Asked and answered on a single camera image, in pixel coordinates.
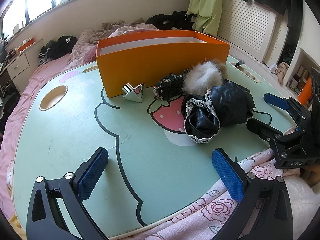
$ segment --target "light green fabric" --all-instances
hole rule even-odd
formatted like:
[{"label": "light green fabric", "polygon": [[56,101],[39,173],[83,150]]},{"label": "light green fabric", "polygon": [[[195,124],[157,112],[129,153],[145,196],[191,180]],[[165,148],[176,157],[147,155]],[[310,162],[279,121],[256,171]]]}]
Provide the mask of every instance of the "light green fabric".
[{"label": "light green fabric", "polygon": [[193,28],[217,36],[222,12],[222,0],[190,0],[187,15],[197,15]]}]

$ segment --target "screw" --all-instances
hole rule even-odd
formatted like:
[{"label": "screw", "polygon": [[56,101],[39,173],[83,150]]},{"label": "screw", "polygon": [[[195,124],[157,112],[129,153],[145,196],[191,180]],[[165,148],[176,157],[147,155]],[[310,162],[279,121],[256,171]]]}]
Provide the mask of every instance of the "screw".
[{"label": "screw", "polygon": [[66,179],[71,179],[73,177],[73,173],[72,172],[68,172],[66,175],[64,175],[64,177]]},{"label": "screw", "polygon": [[256,177],[256,175],[253,172],[248,172],[247,176],[249,179],[254,179]]},{"label": "screw", "polygon": [[41,182],[41,181],[43,181],[43,177],[42,176],[39,176],[37,179],[36,179],[36,182]]},{"label": "screw", "polygon": [[277,176],[277,181],[283,182],[284,180],[283,180],[283,178],[281,176]]}]

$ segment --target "drawer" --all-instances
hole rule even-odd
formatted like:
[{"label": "drawer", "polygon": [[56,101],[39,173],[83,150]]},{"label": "drawer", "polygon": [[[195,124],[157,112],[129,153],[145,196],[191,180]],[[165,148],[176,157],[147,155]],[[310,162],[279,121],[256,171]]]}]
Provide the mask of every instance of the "drawer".
[{"label": "drawer", "polygon": [[31,68],[26,68],[24,71],[19,73],[15,78],[12,79],[14,85],[16,86],[16,89],[20,94],[22,94],[29,84],[29,78],[32,75],[32,70]]},{"label": "drawer", "polygon": [[10,66],[7,68],[7,71],[9,76],[13,79],[27,67],[29,67],[29,63],[26,55],[23,53],[10,64]]}]

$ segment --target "blue textured pad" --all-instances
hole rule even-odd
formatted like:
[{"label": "blue textured pad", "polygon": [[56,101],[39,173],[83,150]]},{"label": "blue textured pad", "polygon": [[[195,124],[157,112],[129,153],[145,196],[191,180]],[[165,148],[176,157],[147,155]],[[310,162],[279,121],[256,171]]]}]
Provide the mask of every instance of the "blue textured pad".
[{"label": "blue textured pad", "polygon": [[226,186],[231,198],[240,203],[244,197],[243,183],[218,149],[215,149],[212,153],[212,165]]},{"label": "blue textured pad", "polygon": [[108,158],[108,151],[103,149],[79,180],[77,198],[80,201],[86,200],[90,197],[102,172],[108,164]]},{"label": "blue textured pad", "polygon": [[288,105],[287,101],[285,101],[282,98],[279,98],[277,96],[266,93],[263,96],[263,99],[266,103],[271,104],[276,107],[279,107],[283,110],[289,109],[289,105]]}]

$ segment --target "black toy car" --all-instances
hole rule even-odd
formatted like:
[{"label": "black toy car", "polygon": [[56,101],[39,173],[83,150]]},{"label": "black toy car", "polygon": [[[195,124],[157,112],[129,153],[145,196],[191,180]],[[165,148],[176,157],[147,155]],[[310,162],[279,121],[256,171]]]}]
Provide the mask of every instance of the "black toy car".
[{"label": "black toy car", "polygon": [[170,98],[180,95],[181,87],[183,85],[183,80],[186,77],[186,73],[189,69],[183,71],[181,75],[174,75],[170,73],[169,75],[162,78],[157,84],[153,86],[153,92],[157,98],[161,100],[168,101]]}]

